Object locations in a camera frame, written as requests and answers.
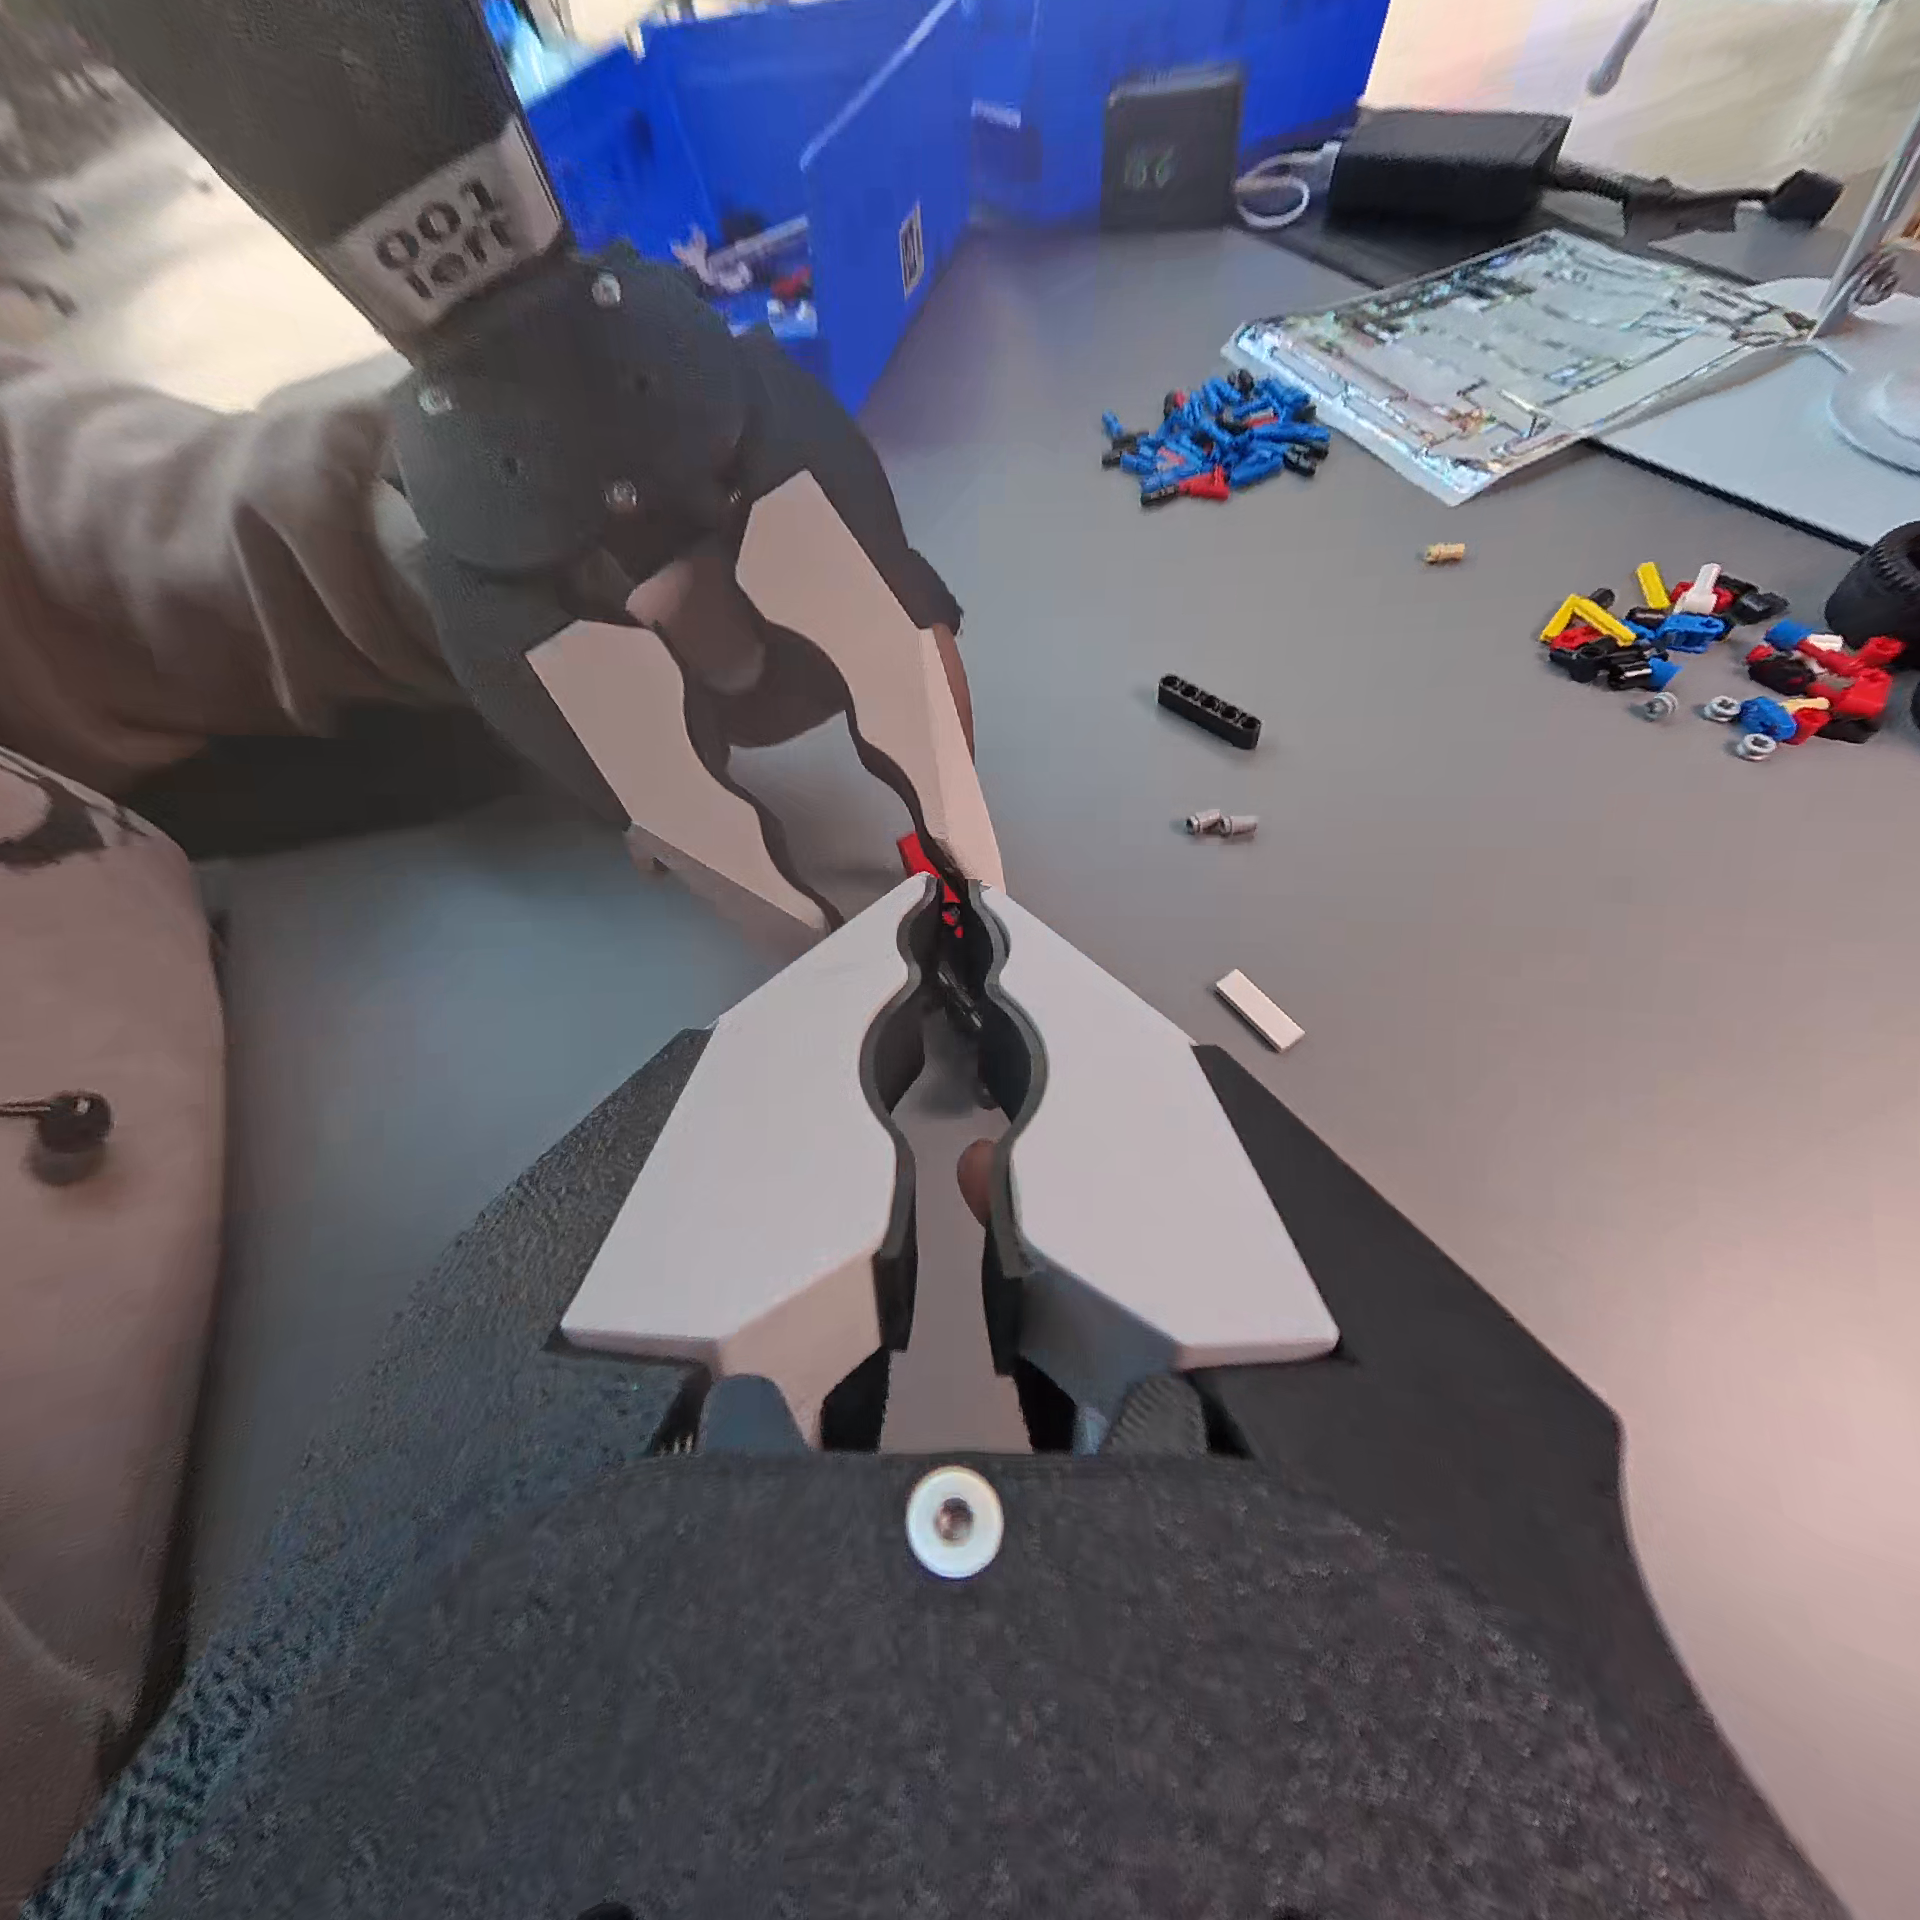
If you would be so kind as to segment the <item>white book stand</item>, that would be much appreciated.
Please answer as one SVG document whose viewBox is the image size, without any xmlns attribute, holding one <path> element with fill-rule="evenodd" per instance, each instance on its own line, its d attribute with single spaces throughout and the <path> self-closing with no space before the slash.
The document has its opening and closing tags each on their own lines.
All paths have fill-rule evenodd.
<svg viewBox="0 0 1920 1920">
<path fill-rule="evenodd" d="M 1738 267 L 1753 291 L 1810 323 L 1753 371 L 1700 375 L 1680 400 L 1596 443 L 1644 470 L 1865 549 L 1917 518 L 1917 120 L 1837 250 L 1761 239 L 1682 243 L 1686 263 Z M 1757 282 L 1761 269 L 1795 267 Z"/>
</svg>

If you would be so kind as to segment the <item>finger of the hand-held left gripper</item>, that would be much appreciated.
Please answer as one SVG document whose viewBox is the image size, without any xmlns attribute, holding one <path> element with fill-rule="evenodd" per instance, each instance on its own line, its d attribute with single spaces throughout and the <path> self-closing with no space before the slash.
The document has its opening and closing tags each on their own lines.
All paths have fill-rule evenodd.
<svg viewBox="0 0 1920 1920">
<path fill-rule="evenodd" d="M 843 925 L 793 874 L 780 824 L 732 781 L 705 692 L 661 635 L 578 622 L 535 647 L 526 666 L 625 810 L 639 863 L 754 937 L 826 937 Z"/>
<path fill-rule="evenodd" d="M 944 658 L 875 573 L 811 472 L 754 502 L 734 578 L 767 627 L 826 658 L 860 763 L 908 810 L 939 871 L 1003 884 L 995 824 Z"/>
</svg>

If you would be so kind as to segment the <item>black beam assembly blue pins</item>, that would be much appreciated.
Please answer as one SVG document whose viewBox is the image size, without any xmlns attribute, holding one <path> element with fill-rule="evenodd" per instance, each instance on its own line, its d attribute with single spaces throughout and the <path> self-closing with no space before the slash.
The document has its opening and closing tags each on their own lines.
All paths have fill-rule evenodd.
<svg viewBox="0 0 1920 1920">
<path fill-rule="evenodd" d="M 977 1107 L 1007 1115 L 1012 1056 L 1007 1026 L 987 994 L 995 951 L 981 904 L 981 884 L 948 877 L 915 832 L 898 837 L 896 851 L 908 877 L 939 880 L 939 925 L 931 934 L 926 974 L 930 994 L 957 1042 L 969 1051 Z"/>
</svg>

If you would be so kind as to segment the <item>black power adapter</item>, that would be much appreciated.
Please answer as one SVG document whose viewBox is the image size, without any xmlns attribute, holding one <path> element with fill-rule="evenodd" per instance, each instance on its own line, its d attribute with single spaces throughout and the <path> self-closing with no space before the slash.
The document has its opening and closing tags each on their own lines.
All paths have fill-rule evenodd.
<svg viewBox="0 0 1920 1920">
<path fill-rule="evenodd" d="M 1539 201 L 1570 130 L 1539 112 L 1366 110 L 1333 161 L 1328 221 L 1506 228 Z"/>
</svg>

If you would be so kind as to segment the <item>pile of mixed small bricks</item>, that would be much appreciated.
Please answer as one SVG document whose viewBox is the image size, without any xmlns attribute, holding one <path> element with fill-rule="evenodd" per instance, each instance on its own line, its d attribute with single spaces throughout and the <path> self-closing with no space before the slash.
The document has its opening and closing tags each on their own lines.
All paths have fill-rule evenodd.
<svg viewBox="0 0 1920 1920">
<path fill-rule="evenodd" d="M 1665 727 L 1694 718 L 1743 763 L 1814 743 L 1875 743 L 1915 681 L 1915 615 L 1827 611 L 1714 563 L 1672 573 L 1654 559 L 1567 594 L 1532 651 L 1566 685 L 1615 698 Z"/>
</svg>

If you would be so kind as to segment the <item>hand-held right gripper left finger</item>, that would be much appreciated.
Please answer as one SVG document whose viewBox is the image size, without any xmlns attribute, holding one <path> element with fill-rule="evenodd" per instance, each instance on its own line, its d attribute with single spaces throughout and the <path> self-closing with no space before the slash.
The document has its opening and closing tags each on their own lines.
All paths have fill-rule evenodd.
<svg viewBox="0 0 1920 1920">
<path fill-rule="evenodd" d="M 916 1305 L 939 881 L 908 877 L 710 1029 L 560 1318 L 584 1352 L 769 1381 L 818 1450 L 874 1452 Z"/>
</svg>

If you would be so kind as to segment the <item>large blue storage bin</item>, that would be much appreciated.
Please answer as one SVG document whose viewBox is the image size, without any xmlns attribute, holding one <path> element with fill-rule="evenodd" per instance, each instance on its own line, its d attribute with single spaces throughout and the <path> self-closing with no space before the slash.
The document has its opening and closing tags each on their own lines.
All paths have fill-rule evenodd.
<svg viewBox="0 0 1920 1920">
<path fill-rule="evenodd" d="M 818 378 L 850 411 L 977 210 L 1090 226 L 1107 98 L 1225 66 L 1239 153 L 1333 131 L 1359 104 L 1386 2 L 760 6 L 634 35 L 664 164 L 642 245 L 727 218 L 803 218 Z"/>
<path fill-rule="evenodd" d="M 640 245 L 635 120 L 642 91 L 627 43 L 613 43 L 521 98 L 551 192 L 582 250 Z"/>
</svg>

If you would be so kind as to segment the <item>black rubber tyre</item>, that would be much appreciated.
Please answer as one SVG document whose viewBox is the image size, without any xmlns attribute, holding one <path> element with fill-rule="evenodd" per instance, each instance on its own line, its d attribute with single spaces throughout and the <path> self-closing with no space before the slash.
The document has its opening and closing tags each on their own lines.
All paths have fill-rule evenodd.
<svg viewBox="0 0 1920 1920">
<path fill-rule="evenodd" d="M 1917 647 L 1917 534 L 1917 521 L 1900 525 L 1851 563 L 1824 609 L 1828 633 L 1848 647 L 1882 635 Z"/>
</svg>

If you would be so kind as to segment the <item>pile of blue pins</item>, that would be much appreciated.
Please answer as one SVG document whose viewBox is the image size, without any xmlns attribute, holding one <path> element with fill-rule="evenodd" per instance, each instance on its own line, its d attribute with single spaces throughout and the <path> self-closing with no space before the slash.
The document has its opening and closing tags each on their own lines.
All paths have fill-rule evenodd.
<svg viewBox="0 0 1920 1920">
<path fill-rule="evenodd" d="M 1168 390 L 1160 424 L 1148 429 L 1107 413 L 1102 437 L 1102 472 L 1128 475 L 1144 509 L 1219 504 L 1277 475 L 1314 478 L 1330 457 L 1330 425 L 1306 388 L 1245 371 Z"/>
</svg>

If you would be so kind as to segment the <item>black square device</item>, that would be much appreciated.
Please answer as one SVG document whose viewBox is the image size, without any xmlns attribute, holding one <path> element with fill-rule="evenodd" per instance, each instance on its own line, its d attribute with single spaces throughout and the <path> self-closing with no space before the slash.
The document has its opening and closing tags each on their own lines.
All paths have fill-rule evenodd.
<svg viewBox="0 0 1920 1920">
<path fill-rule="evenodd" d="M 1107 95 L 1097 226 L 1103 233 L 1223 228 L 1233 209 L 1244 64 L 1166 66 Z"/>
</svg>

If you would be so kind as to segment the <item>person's beige hoodie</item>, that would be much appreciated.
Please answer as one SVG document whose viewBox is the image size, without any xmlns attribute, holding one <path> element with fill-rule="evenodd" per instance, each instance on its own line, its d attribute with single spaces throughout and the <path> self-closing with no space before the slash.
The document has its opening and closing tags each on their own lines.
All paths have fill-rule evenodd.
<svg viewBox="0 0 1920 1920">
<path fill-rule="evenodd" d="M 103 1169 L 2 1141 L 2 1893 L 14 1915 L 131 1735 L 206 1373 L 226 1013 L 185 853 L 8 752 L 2 1095 L 98 1093 Z"/>
</svg>

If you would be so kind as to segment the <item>short white tile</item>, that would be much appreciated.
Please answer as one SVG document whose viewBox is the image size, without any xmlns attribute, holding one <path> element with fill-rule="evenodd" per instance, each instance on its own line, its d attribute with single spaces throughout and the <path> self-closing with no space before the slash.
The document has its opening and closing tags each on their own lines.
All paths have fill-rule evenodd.
<svg viewBox="0 0 1920 1920">
<path fill-rule="evenodd" d="M 1291 1051 L 1301 1042 L 1305 1029 L 1245 974 L 1231 970 L 1211 991 L 1267 1050 Z"/>
</svg>

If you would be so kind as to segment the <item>person's left hand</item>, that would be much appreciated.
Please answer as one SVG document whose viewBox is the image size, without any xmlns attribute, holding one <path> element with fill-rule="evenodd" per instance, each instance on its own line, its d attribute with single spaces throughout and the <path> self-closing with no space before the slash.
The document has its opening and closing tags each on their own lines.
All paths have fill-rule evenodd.
<svg viewBox="0 0 1920 1920">
<path fill-rule="evenodd" d="M 832 662 L 758 611 L 727 543 L 696 543 L 653 571 L 625 611 L 672 651 L 729 747 L 769 751 L 849 711 Z"/>
</svg>

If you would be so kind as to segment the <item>black five-hole beam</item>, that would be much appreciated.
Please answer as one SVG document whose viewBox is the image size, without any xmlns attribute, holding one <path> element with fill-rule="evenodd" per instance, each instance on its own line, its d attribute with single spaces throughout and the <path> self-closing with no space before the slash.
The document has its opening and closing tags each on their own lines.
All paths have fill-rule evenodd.
<svg viewBox="0 0 1920 1920">
<path fill-rule="evenodd" d="M 1166 673 L 1154 685 L 1154 703 L 1160 710 L 1169 711 L 1173 718 L 1181 718 L 1190 727 L 1197 727 L 1200 732 L 1209 732 L 1211 737 L 1235 751 L 1252 752 L 1258 747 L 1258 739 L 1262 739 L 1258 714 L 1219 695 L 1209 695 L 1204 686 L 1190 685 L 1187 680 L 1181 680 L 1177 673 Z"/>
</svg>

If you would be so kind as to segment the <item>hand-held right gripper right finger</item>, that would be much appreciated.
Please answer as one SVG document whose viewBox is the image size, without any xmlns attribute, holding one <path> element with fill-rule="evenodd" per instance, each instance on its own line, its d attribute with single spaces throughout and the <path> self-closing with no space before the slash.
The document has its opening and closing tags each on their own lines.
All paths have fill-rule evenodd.
<svg viewBox="0 0 1920 1920">
<path fill-rule="evenodd" d="M 1339 1342 L 1196 1042 L 993 884 L 969 884 L 987 1166 L 981 1297 L 1036 1452 L 1093 1450 L 1130 1389 Z"/>
</svg>

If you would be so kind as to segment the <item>sticker sheet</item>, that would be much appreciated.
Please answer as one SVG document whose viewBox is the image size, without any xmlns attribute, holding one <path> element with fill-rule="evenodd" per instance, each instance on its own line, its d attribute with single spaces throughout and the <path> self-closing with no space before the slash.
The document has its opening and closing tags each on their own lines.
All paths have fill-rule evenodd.
<svg viewBox="0 0 1920 1920">
<path fill-rule="evenodd" d="M 1343 305 L 1235 328 L 1228 364 L 1440 504 L 1810 342 L 1792 305 L 1685 262 L 1548 231 Z"/>
</svg>

